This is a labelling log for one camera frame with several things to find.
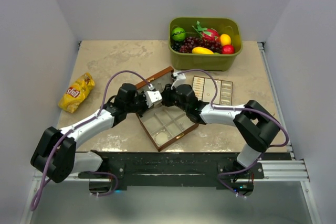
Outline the brown ring earring tray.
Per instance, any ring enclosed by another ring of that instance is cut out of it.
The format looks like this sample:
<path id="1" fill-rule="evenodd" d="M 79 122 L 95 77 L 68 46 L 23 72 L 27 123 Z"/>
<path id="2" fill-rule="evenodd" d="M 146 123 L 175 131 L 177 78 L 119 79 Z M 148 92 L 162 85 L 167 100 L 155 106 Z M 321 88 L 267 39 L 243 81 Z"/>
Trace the brown ring earring tray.
<path id="1" fill-rule="evenodd" d="M 192 88 L 196 97 L 204 102 L 211 102 L 216 94 L 214 104 L 228 106 L 232 104 L 233 82 L 215 79 L 217 88 L 211 78 L 193 77 Z"/>

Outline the brown jewelry box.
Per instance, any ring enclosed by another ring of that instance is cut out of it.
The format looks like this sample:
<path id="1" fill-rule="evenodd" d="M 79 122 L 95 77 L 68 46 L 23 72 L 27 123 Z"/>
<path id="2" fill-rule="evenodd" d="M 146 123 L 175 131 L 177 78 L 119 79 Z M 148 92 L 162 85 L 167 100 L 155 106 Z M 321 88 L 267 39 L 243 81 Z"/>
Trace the brown jewelry box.
<path id="1" fill-rule="evenodd" d="M 169 66 L 148 77 L 147 81 L 153 84 L 156 90 L 162 92 L 166 84 L 173 83 L 173 72 L 173 67 Z M 136 84 L 136 88 L 139 93 L 149 90 L 144 81 Z M 193 123 L 180 108 L 175 106 L 166 107 L 162 104 L 155 105 L 143 115 L 137 114 L 137 117 L 158 152 L 169 147 L 199 126 L 199 124 Z M 180 123 L 183 121 L 190 124 L 189 128 L 184 131 L 180 128 Z"/>

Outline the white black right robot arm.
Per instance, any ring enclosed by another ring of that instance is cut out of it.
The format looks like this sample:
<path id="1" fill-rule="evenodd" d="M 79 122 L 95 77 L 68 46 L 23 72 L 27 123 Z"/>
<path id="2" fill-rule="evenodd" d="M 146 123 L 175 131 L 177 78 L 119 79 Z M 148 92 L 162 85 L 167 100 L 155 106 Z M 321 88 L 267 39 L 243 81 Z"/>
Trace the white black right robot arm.
<path id="1" fill-rule="evenodd" d="M 254 100 L 238 106 L 214 106 L 199 100 L 188 84 L 178 87 L 167 84 L 161 95 L 164 106 L 180 108 L 196 124 L 222 124 L 238 129 L 246 144 L 223 171 L 235 173 L 239 178 L 252 173 L 252 164 L 271 146 L 280 131 L 279 122 Z"/>

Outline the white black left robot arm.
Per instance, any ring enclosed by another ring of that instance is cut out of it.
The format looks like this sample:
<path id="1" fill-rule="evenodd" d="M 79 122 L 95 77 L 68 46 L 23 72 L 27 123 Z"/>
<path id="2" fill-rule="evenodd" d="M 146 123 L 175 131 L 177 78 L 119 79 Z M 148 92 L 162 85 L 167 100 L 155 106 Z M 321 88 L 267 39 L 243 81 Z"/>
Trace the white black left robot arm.
<path id="1" fill-rule="evenodd" d="M 81 153 L 76 156 L 76 150 L 102 131 L 118 125 L 129 113 L 142 114 L 161 102 L 160 92 L 153 85 L 149 88 L 138 91 L 135 85 L 124 83 L 116 95 L 89 117 L 61 129 L 47 128 L 31 157 L 31 165 L 56 183 L 71 173 L 86 171 L 97 178 L 105 177 L 109 165 L 99 155 Z"/>

